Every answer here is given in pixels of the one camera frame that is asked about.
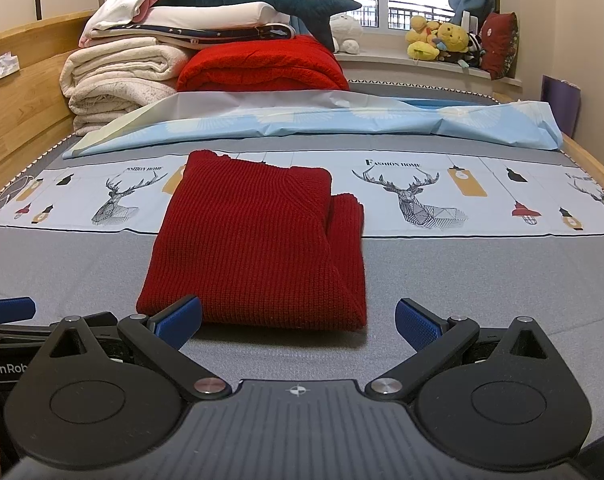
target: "white wall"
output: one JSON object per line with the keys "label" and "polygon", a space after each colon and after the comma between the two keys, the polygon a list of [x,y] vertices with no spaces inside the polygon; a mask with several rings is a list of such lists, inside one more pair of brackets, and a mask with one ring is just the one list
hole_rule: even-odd
{"label": "white wall", "polygon": [[500,12],[515,12],[520,26],[516,78],[523,87],[515,97],[539,99],[542,75],[553,65],[556,0],[501,0]]}
{"label": "white wall", "polygon": [[[594,34],[584,34],[591,27]],[[575,140],[604,164],[604,0],[557,0],[550,75],[582,89]]]}

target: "gray mattress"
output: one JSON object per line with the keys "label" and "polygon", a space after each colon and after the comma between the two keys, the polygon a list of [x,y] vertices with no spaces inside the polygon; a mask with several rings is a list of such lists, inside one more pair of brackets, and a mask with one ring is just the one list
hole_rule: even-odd
{"label": "gray mattress", "polygon": [[[376,149],[483,155],[575,165],[561,153],[434,136],[293,136],[210,140],[62,160],[49,168],[208,148],[226,152]],[[134,310],[154,235],[0,227],[0,298],[31,296],[35,324],[70,314]],[[410,297],[442,317],[481,326],[532,316],[551,336],[591,401],[589,441],[604,434],[604,236],[364,239],[368,326],[357,333],[204,326],[183,352],[229,381],[354,378],[364,386],[413,354],[393,321]]]}

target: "crosshair logo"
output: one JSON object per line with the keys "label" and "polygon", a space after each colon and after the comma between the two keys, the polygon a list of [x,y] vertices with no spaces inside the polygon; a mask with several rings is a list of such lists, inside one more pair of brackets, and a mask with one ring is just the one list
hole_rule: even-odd
{"label": "crosshair logo", "polygon": [[296,384],[295,386],[293,386],[293,388],[289,388],[287,390],[288,393],[299,397],[301,395],[304,395],[308,390],[306,388],[304,388],[301,384]]}

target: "balcony railing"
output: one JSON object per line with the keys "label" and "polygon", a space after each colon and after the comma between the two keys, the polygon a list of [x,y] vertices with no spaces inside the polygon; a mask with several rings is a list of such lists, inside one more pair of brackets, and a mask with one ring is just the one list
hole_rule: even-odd
{"label": "balcony railing", "polygon": [[411,18],[420,14],[427,20],[434,22],[448,22],[455,13],[448,9],[439,9],[438,7],[407,4],[404,2],[388,3],[388,28],[399,28],[400,30],[409,30],[411,28]]}
{"label": "balcony railing", "polygon": [[[364,6],[358,10],[352,10],[349,14],[359,20],[362,27],[379,26],[377,6]],[[388,28],[409,30],[411,28],[411,18],[417,14],[425,16],[427,20],[448,22],[455,13],[452,10],[440,9],[438,7],[409,4],[405,2],[389,2]]]}

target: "red knit fabric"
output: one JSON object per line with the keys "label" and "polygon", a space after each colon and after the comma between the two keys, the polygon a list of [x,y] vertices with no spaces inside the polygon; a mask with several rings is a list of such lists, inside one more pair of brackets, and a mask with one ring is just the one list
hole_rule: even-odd
{"label": "red knit fabric", "polygon": [[179,75],[178,92],[348,90],[332,53],[310,36],[206,48]]}
{"label": "red knit fabric", "polygon": [[193,152],[153,246],[137,312],[186,294],[207,322],[316,330],[366,324],[364,210],[321,168]]}

